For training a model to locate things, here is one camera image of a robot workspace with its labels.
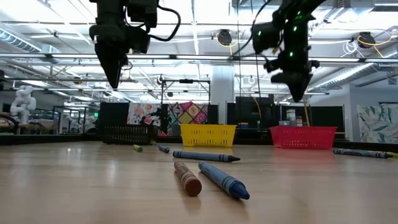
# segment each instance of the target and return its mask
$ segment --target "yellow cable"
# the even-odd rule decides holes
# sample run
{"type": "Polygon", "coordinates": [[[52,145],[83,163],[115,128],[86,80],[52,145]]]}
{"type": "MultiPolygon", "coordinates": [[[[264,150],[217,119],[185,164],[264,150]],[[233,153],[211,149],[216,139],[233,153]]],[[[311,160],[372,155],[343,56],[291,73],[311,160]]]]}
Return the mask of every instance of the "yellow cable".
{"type": "Polygon", "coordinates": [[[305,119],[307,120],[307,126],[310,126],[310,120],[308,118],[308,111],[307,111],[307,101],[304,100],[304,112],[305,112],[305,119]]]}
{"type": "Polygon", "coordinates": [[[223,46],[223,47],[234,47],[236,44],[238,44],[238,42],[239,42],[239,37],[238,37],[238,41],[237,41],[234,45],[229,44],[228,46],[225,46],[225,45],[221,44],[221,43],[218,41],[218,33],[216,34],[216,40],[217,40],[217,43],[220,44],[220,45],[223,46]]]}
{"type": "Polygon", "coordinates": [[[257,102],[257,100],[255,99],[255,97],[253,97],[252,95],[250,95],[250,96],[254,99],[254,102],[256,102],[257,107],[259,108],[259,114],[260,114],[260,120],[261,120],[261,109],[260,109],[260,105],[259,105],[259,103],[257,102]]]}
{"type": "Polygon", "coordinates": [[[366,42],[363,42],[362,40],[360,40],[360,38],[361,38],[362,36],[359,36],[359,37],[358,37],[358,42],[360,42],[360,43],[362,43],[362,44],[369,45],[369,46],[380,46],[380,45],[383,45],[383,44],[386,44],[386,43],[390,42],[390,41],[392,40],[392,36],[394,35],[394,32],[395,32],[395,31],[393,30],[393,31],[391,32],[390,39],[387,40],[387,41],[385,41],[385,42],[383,42],[383,43],[378,43],[378,44],[366,43],[366,42]]]}
{"type": "Polygon", "coordinates": [[[377,47],[376,46],[373,46],[374,47],[374,49],[379,53],[379,55],[382,57],[382,58],[384,58],[384,55],[380,52],[380,50],[379,49],[377,49],[377,47]]]}

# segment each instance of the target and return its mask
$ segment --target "brown crayon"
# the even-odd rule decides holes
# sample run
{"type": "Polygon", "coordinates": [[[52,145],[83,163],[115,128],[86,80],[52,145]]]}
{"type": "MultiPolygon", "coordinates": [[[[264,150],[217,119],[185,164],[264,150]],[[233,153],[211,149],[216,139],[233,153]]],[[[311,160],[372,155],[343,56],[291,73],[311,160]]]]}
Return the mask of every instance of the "brown crayon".
{"type": "Polygon", "coordinates": [[[183,162],[174,162],[174,168],[180,177],[181,184],[189,196],[197,196],[201,192],[201,183],[192,174],[188,167],[183,162]]]}

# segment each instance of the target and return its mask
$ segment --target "crayon tip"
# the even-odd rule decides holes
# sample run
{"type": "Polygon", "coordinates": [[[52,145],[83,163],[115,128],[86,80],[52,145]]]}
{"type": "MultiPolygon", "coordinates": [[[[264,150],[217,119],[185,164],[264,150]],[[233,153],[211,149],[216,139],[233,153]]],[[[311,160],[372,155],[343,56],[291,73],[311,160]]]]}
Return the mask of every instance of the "crayon tip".
{"type": "Polygon", "coordinates": [[[230,157],[231,162],[240,161],[240,160],[241,160],[241,158],[238,158],[238,157],[234,157],[234,156],[230,157]]]}
{"type": "Polygon", "coordinates": [[[250,198],[249,192],[242,183],[236,183],[229,187],[229,193],[232,197],[248,200],[250,198]]]}
{"type": "Polygon", "coordinates": [[[204,163],[205,162],[203,162],[203,161],[199,162],[199,164],[198,164],[199,169],[201,169],[201,165],[204,164],[204,163]]]}

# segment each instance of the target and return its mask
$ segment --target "white robot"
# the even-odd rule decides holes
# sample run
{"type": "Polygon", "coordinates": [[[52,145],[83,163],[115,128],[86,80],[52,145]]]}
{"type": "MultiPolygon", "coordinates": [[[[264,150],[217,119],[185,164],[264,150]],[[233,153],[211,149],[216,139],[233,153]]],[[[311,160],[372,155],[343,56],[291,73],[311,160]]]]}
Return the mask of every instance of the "white robot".
{"type": "Polygon", "coordinates": [[[29,123],[29,111],[36,109],[36,99],[32,97],[32,86],[20,86],[10,108],[11,117],[20,124],[29,123]]]}

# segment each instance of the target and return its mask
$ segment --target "patterned quilt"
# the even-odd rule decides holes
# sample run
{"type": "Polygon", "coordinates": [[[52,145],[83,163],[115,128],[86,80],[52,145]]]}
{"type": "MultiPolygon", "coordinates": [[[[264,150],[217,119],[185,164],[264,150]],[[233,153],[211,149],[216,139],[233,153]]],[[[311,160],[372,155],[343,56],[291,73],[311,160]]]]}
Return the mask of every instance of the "patterned quilt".
{"type": "Polygon", "coordinates": [[[362,142],[398,143],[398,105],[357,106],[362,142]]]}
{"type": "MultiPolygon", "coordinates": [[[[139,124],[142,117],[151,114],[160,108],[160,104],[130,103],[128,124],[139,124]]],[[[207,120],[208,105],[195,104],[193,102],[169,104],[169,116],[172,121],[169,123],[167,133],[160,135],[180,136],[179,124],[203,124],[207,120]]],[[[145,119],[145,123],[150,124],[156,117],[145,119]]],[[[160,121],[154,122],[155,126],[160,126],[160,121]]]]}

